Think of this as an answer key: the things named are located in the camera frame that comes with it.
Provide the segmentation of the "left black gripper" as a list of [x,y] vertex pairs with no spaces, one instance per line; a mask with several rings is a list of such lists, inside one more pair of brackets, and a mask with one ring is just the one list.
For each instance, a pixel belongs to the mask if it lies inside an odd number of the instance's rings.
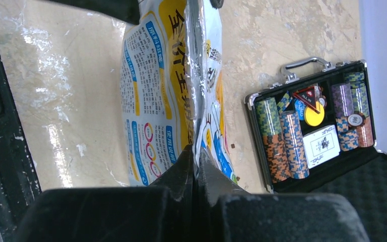
[[138,25],[140,22],[139,2],[135,0],[51,0],[50,2],[102,13],[131,25]]

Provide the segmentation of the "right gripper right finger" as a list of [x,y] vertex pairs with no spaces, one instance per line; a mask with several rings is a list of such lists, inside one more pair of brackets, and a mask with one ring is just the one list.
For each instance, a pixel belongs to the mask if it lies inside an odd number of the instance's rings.
[[369,241],[341,195],[251,194],[213,164],[208,149],[198,158],[198,241]]

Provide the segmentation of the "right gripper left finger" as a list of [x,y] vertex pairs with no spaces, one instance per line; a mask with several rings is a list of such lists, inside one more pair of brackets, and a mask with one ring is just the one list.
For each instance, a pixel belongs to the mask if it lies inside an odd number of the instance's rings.
[[192,241],[192,147],[147,187],[43,192],[16,241]]

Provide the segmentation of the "colourful pet food bag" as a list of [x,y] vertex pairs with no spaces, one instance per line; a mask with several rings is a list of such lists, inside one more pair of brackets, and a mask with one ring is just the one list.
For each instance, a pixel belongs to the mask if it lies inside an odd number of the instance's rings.
[[210,1],[140,1],[122,42],[120,92],[128,178],[148,186],[186,146],[232,181],[222,80],[222,23]]

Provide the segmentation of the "black poker chip case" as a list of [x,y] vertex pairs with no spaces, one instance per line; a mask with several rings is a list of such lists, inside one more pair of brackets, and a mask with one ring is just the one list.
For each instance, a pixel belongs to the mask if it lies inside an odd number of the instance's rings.
[[333,193],[356,209],[371,241],[387,241],[387,84],[365,60],[310,57],[244,103],[265,189]]

